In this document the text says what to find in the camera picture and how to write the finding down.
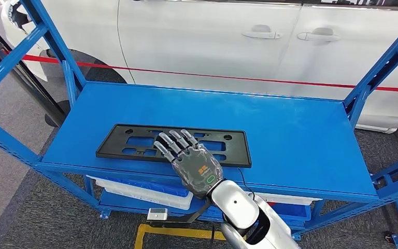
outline white storage bin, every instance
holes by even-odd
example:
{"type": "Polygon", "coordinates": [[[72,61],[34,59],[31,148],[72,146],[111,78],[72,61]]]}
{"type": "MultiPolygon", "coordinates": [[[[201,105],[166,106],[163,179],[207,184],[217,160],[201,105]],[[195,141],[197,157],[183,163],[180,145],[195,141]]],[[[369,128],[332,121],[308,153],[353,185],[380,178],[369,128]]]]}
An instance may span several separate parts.
{"type": "Polygon", "coordinates": [[[319,201],[321,199],[309,198],[309,197],[299,197],[299,196],[284,196],[275,195],[273,193],[256,193],[266,202],[284,203],[284,204],[297,204],[297,205],[310,205],[313,201],[319,201]]]}
{"type": "Polygon", "coordinates": [[[189,192],[186,197],[180,197],[147,188],[140,188],[124,183],[118,183],[90,175],[87,175],[87,177],[94,179],[96,185],[104,187],[105,190],[109,193],[115,193],[117,195],[127,196],[134,199],[149,201],[165,206],[171,206],[173,208],[182,210],[190,209],[191,199],[193,198],[192,192],[189,192]]]}

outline white car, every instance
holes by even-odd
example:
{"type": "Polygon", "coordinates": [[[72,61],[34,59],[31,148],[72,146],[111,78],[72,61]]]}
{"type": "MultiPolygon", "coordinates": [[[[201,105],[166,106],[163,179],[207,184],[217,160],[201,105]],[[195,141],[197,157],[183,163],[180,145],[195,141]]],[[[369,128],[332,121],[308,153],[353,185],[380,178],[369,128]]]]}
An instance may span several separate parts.
{"type": "MultiPolygon", "coordinates": [[[[355,85],[398,37],[397,7],[302,4],[298,0],[42,2],[70,49],[108,65],[161,71],[355,85]]],[[[14,46],[34,27],[17,0],[5,3],[2,21],[14,46]]],[[[28,54],[38,56],[48,49],[41,39],[28,54]]],[[[47,80],[40,63],[26,63],[35,75],[47,80]]],[[[126,82],[142,85],[332,99],[343,99],[350,91],[282,82],[117,72],[126,82]]],[[[398,87],[398,68],[381,86],[398,87]]],[[[375,91],[365,104],[358,127],[394,132],[398,128],[398,92],[375,91]]]]}

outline blue metal shelf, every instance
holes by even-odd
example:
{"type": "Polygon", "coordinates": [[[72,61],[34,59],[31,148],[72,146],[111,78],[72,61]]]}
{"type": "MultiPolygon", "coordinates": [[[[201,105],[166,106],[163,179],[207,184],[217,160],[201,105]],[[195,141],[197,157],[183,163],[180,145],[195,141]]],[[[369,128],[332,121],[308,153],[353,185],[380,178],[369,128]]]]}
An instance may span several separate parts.
{"type": "MultiPolygon", "coordinates": [[[[391,178],[398,174],[398,163],[370,177],[353,134],[366,98],[398,65],[398,39],[344,100],[87,82],[41,1],[20,1],[37,27],[2,60],[0,80],[43,36],[63,67],[72,110],[44,157],[1,127],[0,148],[100,211],[101,217],[112,210],[145,213],[157,205],[106,192],[98,200],[86,174],[180,181],[168,163],[97,158],[96,149],[116,123],[244,130],[252,168],[242,170],[252,190],[323,198],[312,208],[310,220],[282,216],[295,238],[388,203],[398,207],[398,179],[391,178]],[[63,173],[82,174],[84,189],[63,173]],[[381,179],[387,184],[373,185],[381,179]],[[348,203],[320,215],[326,199],[348,203]]],[[[224,173],[241,184],[235,169],[224,173]]],[[[192,209],[199,204],[194,200],[192,209]]],[[[202,219],[215,220],[217,214],[202,219]]],[[[398,237],[393,238],[398,245],[398,237]]]]}
{"type": "MultiPolygon", "coordinates": [[[[377,199],[340,101],[87,82],[42,165],[71,164],[82,170],[121,171],[126,178],[179,183],[169,163],[97,158],[95,151],[116,123],[243,130],[252,168],[242,170],[255,191],[377,199]]],[[[237,169],[224,168],[224,175],[242,185],[237,169]]]]}

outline blue metal frame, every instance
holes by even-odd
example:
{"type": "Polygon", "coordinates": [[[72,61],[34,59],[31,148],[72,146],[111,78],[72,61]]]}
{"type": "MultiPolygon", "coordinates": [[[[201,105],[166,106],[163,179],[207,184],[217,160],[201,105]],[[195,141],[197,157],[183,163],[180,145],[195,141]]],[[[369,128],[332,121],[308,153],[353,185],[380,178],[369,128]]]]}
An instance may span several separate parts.
{"type": "MultiPolygon", "coordinates": [[[[39,0],[21,0],[21,3],[28,11],[31,19],[35,22],[36,28],[0,63],[0,81],[8,72],[11,71],[17,62],[21,60],[21,58],[37,42],[37,40],[39,40],[41,37],[44,37],[63,67],[68,98],[70,101],[70,106],[73,108],[78,101],[78,93],[86,85],[87,81],[71,56],[70,51],[67,49],[65,43],[60,37],[42,3],[39,0]]],[[[363,77],[363,79],[350,92],[350,94],[343,100],[343,105],[352,127],[356,125],[368,95],[376,89],[376,87],[391,71],[394,70],[397,65],[398,39],[382,55],[378,62],[370,69],[370,71],[363,77]]],[[[108,218],[112,210],[137,212],[135,209],[130,207],[114,207],[102,203],[101,200],[97,200],[93,194],[92,181],[86,177],[86,174],[113,177],[144,177],[141,173],[124,172],[112,169],[101,170],[77,165],[42,162],[42,158],[40,156],[36,155],[18,140],[16,140],[13,136],[4,131],[1,127],[0,148],[13,157],[17,158],[19,161],[25,163],[30,168],[36,170],[44,177],[50,179],[61,188],[70,192],[81,201],[100,211],[101,218],[108,218]],[[84,190],[66,178],[63,173],[82,174],[85,183],[84,190]]],[[[375,185],[378,197],[376,200],[371,196],[366,197],[357,195],[355,197],[348,196],[347,198],[343,198],[340,193],[335,193],[333,191],[313,192],[306,189],[289,189],[286,187],[275,187],[270,189],[270,192],[283,195],[324,198],[324,200],[316,202],[311,212],[311,220],[307,221],[304,225],[292,227],[293,236],[298,239],[300,234],[304,232],[318,229],[331,223],[359,215],[388,203],[394,202],[398,208],[398,180],[392,180],[392,176],[395,174],[398,175],[398,163],[395,163],[393,166],[372,175],[371,178],[375,183],[381,181],[386,182],[385,186],[380,186],[377,184],[375,185]],[[325,199],[346,200],[350,203],[325,214],[320,214],[321,209],[325,204],[325,199]]],[[[254,191],[258,190],[256,184],[248,183],[247,185],[254,191]]],[[[398,236],[393,236],[393,238],[398,245],[398,236]]]]}

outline blue storage bin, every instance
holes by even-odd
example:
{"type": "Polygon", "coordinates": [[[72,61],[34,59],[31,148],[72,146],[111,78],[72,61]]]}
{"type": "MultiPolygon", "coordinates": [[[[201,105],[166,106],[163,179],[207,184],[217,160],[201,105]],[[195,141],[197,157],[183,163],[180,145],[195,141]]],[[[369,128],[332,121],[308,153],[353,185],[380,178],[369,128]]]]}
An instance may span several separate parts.
{"type": "MultiPolygon", "coordinates": [[[[272,209],[286,222],[288,225],[300,226],[305,220],[310,220],[310,206],[276,203],[272,209]]],[[[205,212],[209,216],[221,217],[222,212],[214,205],[210,206],[205,212]]]]}

